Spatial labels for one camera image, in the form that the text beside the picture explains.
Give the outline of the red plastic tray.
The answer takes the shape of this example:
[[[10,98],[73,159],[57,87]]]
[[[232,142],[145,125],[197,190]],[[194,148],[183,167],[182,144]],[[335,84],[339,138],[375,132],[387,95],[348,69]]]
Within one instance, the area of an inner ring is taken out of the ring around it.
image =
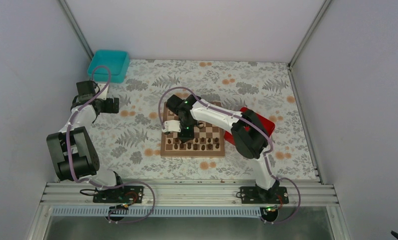
[[[275,123],[249,108],[242,107],[240,112],[242,118],[254,124],[268,137],[270,137],[275,130]],[[236,147],[258,148],[268,145],[267,139],[258,130],[242,120],[238,120],[238,122],[233,124],[231,133],[225,132],[224,139]]]

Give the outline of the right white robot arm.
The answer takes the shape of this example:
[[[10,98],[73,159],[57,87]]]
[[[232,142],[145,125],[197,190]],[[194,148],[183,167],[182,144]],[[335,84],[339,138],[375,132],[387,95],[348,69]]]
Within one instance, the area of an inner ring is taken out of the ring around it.
[[[193,128],[199,122],[223,129],[233,137],[238,153],[251,160],[259,200],[269,204],[277,198],[279,180],[271,173],[268,162],[273,143],[258,114],[250,109],[244,112],[227,110],[194,94],[186,99],[172,95],[166,107],[178,119],[162,121],[163,133],[180,133],[179,139],[184,143],[193,138]]]

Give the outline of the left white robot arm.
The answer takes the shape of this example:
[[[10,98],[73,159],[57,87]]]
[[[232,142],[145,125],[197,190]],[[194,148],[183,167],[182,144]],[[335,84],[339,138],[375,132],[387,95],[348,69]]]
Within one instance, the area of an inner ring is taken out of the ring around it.
[[[57,178],[61,181],[90,182],[115,203],[122,201],[126,189],[121,177],[112,170],[100,168],[98,153],[88,129],[100,114],[117,114],[119,98],[101,98],[103,86],[86,80],[76,84],[78,94],[71,106],[71,116],[46,142]]]

